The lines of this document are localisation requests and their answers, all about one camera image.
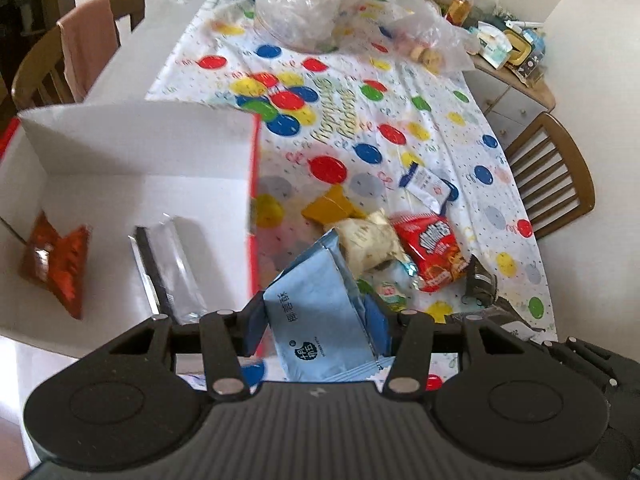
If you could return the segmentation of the silver foil snack packet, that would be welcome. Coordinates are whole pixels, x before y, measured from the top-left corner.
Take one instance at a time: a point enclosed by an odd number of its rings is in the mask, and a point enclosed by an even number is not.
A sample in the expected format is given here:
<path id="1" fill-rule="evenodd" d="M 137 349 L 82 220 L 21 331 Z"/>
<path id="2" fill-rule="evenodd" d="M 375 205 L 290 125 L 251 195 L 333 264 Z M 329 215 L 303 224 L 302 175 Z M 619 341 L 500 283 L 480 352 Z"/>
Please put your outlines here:
<path id="1" fill-rule="evenodd" d="M 128 238 L 152 315 L 165 315 L 179 325 L 197 323 L 206 315 L 175 218 L 135 226 Z"/>

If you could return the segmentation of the light blue snack packet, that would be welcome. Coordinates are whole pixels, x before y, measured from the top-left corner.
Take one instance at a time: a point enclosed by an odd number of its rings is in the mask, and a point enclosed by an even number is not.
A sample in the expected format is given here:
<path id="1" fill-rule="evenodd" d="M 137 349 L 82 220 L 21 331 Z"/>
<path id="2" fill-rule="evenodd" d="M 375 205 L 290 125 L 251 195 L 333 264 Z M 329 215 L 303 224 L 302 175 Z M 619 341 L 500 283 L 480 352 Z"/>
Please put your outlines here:
<path id="1" fill-rule="evenodd" d="M 337 232 L 299 255 L 262 299 L 287 380 L 382 385 L 393 364 L 390 314 L 360 292 Z"/>

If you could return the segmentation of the black foil snack packet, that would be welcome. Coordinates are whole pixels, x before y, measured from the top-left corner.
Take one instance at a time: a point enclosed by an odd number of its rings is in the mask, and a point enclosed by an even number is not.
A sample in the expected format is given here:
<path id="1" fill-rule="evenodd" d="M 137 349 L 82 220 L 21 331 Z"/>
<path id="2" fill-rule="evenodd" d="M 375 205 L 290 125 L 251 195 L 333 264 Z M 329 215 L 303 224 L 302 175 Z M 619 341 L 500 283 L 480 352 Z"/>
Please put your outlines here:
<path id="1" fill-rule="evenodd" d="M 476 255 L 472 255 L 465 273 L 464 298 L 476 300 L 483 308 L 491 307 L 497 299 L 497 277 L 488 271 Z"/>

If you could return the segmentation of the red lion snack bag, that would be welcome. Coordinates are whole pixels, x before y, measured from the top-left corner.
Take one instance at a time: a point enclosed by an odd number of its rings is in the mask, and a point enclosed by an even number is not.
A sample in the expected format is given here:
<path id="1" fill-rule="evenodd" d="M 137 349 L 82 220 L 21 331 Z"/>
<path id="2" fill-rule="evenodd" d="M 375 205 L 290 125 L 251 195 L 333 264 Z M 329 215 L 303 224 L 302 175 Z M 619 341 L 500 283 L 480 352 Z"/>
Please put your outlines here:
<path id="1" fill-rule="evenodd" d="M 422 292 L 437 292 L 465 276 L 468 260 L 445 217 L 432 212 L 394 214 L 390 224 L 418 267 Z"/>

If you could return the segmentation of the cream snack bag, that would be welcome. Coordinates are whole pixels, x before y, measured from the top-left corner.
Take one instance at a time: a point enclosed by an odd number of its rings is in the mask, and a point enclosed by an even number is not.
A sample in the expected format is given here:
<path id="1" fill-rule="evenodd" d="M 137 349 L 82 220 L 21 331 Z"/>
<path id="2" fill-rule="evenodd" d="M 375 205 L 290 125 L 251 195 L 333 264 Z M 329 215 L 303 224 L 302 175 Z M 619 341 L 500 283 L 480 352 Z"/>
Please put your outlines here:
<path id="1" fill-rule="evenodd" d="M 409 260 L 383 209 L 373 211 L 364 218 L 330 222 L 323 229 L 337 232 L 338 246 L 354 278 L 361 278 L 368 271 L 392 260 L 401 263 Z"/>

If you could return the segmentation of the yellow snack packet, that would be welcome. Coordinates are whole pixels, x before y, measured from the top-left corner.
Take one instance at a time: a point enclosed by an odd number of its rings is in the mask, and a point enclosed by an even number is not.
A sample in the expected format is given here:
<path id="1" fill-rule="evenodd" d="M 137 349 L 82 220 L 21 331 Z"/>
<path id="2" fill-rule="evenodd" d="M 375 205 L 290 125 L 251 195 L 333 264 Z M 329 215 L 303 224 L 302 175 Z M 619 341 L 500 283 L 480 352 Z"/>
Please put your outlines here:
<path id="1" fill-rule="evenodd" d="M 302 210 L 302 216 L 322 226 L 345 219 L 365 219 L 367 215 L 344 194 L 340 184 L 332 185 L 323 195 Z"/>

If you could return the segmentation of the brown foil Oreo packet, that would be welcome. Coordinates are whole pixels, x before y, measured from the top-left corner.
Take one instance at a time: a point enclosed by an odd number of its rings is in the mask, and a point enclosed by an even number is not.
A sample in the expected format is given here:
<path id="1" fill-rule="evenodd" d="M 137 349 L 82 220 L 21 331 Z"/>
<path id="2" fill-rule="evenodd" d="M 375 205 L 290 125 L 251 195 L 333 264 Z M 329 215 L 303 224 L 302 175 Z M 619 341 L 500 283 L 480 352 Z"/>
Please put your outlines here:
<path id="1" fill-rule="evenodd" d="M 47 289 L 76 320 L 82 317 L 82 292 L 91 230 L 78 226 L 62 236 L 42 210 L 24 247 L 18 273 Z"/>

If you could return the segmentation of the round green white candy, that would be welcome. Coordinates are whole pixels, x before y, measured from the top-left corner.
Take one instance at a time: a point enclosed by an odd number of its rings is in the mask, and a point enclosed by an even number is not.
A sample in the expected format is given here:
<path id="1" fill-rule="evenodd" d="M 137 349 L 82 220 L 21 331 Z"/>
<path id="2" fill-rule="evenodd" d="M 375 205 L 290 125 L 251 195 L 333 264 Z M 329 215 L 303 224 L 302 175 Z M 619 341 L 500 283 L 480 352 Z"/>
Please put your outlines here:
<path id="1" fill-rule="evenodd" d="M 378 283 L 375 286 L 375 292 L 383 300 L 384 304 L 394 312 L 401 312 L 408 307 L 407 296 L 400 291 L 395 282 Z"/>

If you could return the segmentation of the small teal wrapped candy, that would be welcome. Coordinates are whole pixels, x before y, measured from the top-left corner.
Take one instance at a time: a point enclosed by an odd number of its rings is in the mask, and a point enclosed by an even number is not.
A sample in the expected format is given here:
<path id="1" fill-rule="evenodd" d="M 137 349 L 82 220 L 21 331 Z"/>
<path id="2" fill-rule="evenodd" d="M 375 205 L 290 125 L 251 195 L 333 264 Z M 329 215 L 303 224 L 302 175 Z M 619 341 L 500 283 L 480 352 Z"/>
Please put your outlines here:
<path id="1" fill-rule="evenodd" d="M 400 262 L 404 267 L 406 273 L 408 274 L 411 287 L 415 290 L 421 290 L 424 286 L 424 281 L 422 276 L 420 275 L 418 266 L 407 255 L 404 255 L 401 258 Z"/>

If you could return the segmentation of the white and blue snack packet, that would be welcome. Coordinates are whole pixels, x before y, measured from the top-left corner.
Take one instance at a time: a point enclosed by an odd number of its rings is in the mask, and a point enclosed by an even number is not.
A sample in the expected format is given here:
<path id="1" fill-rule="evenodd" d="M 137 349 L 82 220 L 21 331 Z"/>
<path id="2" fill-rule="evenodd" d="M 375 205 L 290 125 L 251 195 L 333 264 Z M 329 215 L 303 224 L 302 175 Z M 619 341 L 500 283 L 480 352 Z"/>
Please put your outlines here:
<path id="1" fill-rule="evenodd" d="M 450 186 L 430 170 L 413 162 L 399 181 L 406 190 L 434 214 L 442 214 L 451 194 Z"/>

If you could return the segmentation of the wooden slatted chair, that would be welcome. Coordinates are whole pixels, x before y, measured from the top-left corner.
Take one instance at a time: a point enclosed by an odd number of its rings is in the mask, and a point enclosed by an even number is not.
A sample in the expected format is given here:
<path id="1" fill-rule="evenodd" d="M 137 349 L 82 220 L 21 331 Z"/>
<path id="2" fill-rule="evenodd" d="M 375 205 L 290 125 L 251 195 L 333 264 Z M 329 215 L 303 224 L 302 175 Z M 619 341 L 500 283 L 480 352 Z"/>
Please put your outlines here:
<path id="1" fill-rule="evenodd" d="M 550 113 L 539 114 L 506 148 L 518 192 L 537 240 L 596 206 L 591 172 L 572 136 Z"/>

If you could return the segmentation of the white sideboard with wooden top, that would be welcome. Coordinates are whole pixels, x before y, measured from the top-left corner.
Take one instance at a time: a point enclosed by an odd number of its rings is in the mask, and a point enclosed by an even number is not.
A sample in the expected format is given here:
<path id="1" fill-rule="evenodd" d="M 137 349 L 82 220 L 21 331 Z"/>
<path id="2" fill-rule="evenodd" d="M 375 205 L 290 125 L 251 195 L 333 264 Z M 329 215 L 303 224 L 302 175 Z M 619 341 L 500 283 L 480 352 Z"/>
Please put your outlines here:
<path id="1" fill-rule="evenodd" d="M 505 67 L 496 70 L 478 55 L 471 60 L 474 70 L 463 73 L 466 85 L 503 148 L 539 114 L 555 108 L 555 98 L 543 80 L 529 88 Z"/>

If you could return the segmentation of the tissue box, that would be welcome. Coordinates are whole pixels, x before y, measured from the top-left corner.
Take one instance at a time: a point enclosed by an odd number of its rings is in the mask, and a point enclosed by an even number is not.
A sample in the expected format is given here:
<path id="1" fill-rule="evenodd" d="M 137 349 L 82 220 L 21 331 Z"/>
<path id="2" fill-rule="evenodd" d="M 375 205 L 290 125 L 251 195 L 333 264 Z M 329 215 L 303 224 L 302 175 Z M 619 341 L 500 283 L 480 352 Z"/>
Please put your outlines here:
<path id="1" fill-rule="evenodd" d="M 503 68 L 512 51 L 506 34 L 495 25 L 479 22 L 475 35 L 480 42 L 480 56 L 495 70 Z"/>

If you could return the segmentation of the large clear plastic bag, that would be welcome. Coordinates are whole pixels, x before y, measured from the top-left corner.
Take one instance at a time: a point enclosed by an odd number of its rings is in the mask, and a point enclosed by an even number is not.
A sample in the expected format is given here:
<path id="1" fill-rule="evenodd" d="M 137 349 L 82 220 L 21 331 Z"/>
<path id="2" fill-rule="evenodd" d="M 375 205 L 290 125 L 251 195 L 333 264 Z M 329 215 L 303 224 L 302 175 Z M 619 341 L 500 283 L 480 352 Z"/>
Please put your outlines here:
<path id="1" fill-rule="evenodd" d="M 302 53 L 328 53 L 340 45 L 366 0 L 255 0 L 254 25 L 278 46 Z"/>

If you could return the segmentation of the clear bag with cookies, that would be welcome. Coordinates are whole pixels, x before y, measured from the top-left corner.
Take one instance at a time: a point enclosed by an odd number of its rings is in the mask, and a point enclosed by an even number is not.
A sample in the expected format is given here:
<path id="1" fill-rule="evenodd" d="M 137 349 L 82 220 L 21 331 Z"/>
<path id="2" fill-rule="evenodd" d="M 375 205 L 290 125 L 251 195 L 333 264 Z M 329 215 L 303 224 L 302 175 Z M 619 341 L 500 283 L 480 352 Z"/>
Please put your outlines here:
<path id="1" fill-rule="evenodd" d="M 431 0 L 385 0 L 392 8 L 379 18 L 400 56 L 429 72 L 449 77 L 475 70 L 472 51 L 480 47 L 465 29 L 450 24 Z"/>

